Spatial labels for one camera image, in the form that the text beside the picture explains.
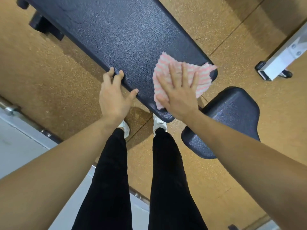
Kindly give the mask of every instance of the cleaning cloth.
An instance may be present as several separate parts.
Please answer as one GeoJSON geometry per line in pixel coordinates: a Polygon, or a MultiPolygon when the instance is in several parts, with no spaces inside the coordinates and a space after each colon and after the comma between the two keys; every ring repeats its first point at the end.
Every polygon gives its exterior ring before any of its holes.
{"type": "MultiPolygon", "coordinates": [[[[169,73],[169,64],[173,64],[176,75],[178,76],[178,79],[181,81],[182,80],[182,71],[181,71],[181,64],[182,62],[176,61],[173,57],[170,55],[166,54],[165,52],[162,53],[160,56],[158,63],[156,64],[156,67],[154,69],[154,74],[153,74],[153,83],[154,83],[154,100],[156,102],[158,110],[161,110],[164,108],[162,104],[157,100],[156,96],[159,94],[165,99],[168,100],[167,94],[161,87],[157,75],[162,75],[165,77],[165,80],[167,83],[172,84],[172,78],[169,73]]],[[[198,72],[199,73],[199,81],[196,89],[196,98],[201,96],[209,86],[211,85],[212,79],[210,78],[210,72],[217,69],[215,65],[211,65],[209,63],[205,63],[202,66],[199,65],[194,65],[194,64],[187,64],[187,70],[188,70],[188,80],[189,84],[191,85],[193,82],[193,77],[194,73],[198,72]]]]}

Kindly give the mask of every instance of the foot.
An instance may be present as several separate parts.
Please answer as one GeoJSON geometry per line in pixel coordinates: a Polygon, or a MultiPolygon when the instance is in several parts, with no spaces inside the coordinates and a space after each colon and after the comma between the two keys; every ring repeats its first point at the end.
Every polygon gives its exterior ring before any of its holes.
{"type": "Polygon", "coordinates": [[[128,124],[125,122],[125,120],[123,120],[120,123],[118,128],[121,128],[124,131],[124,138],[126,139],[130,134],[130,128],[129,128],[128,124]]]}
{"type": "Polygon", "coordinates": [[[153,114],[154,116],[154,120],[153,120],[153,134],[154,136],[156,135],[156,130],[158,128],[163,128],[165,131],[167,131],[167,125],[166,125],[166,122],[162,121],[161,119],[158,118],[158,116],[156,116],[155,114],[153,114]]]}

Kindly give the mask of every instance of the person's left arm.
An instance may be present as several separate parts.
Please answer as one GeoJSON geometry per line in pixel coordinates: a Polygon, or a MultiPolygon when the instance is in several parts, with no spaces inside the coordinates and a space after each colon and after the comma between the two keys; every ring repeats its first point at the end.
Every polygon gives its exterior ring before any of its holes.
{"type": "Polygon", "coordinates": [[[0,180],[0,229],[48,229],[83,181],[138,93],[120,91],[123,71],[104,74],[102,118],[0,180]]]}

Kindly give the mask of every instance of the weight bench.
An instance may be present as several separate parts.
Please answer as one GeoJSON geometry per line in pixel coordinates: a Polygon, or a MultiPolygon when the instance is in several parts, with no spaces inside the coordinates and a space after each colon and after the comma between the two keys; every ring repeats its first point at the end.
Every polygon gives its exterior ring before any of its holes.
{"type": "MultiPolygon", "coordinates": [[[[217,122],[260,141],[257,132],[259,106],[244,89],[238,87],[224,89],[201,111],[217,122]]],[[[209,147],[189,127],[182,131],[181,139],[201,158],[216,158],[209,147]]]]}
{"type": "MultiPolygon", "coordinates": [[[[17,0],[36,9],[30,25],[61,40],[66,35],[106,71],[125,72],[122,85],[138,88],[137,99],[165,122],[174,117],[158,110],[153,71],[165,51],[178,61],[213,64],[159,0],[17,0]]],[[[212,80],[217,70],[210,73],[212,80]]]]}

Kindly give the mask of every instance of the forearm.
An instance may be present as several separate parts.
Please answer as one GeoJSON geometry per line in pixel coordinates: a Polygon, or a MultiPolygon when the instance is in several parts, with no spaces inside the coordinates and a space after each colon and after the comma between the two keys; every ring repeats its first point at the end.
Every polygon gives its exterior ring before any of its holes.
{"type": "Polygon", "coordinates": [[[0,180],[1,229],[48,229],[115,127],[98,120],[0,180]]]}
{"type": "Polygon", "coordinates": [[[303,226],[307,210],[306,166],[200,111],[185,122],[281,227],[303,226]]]}

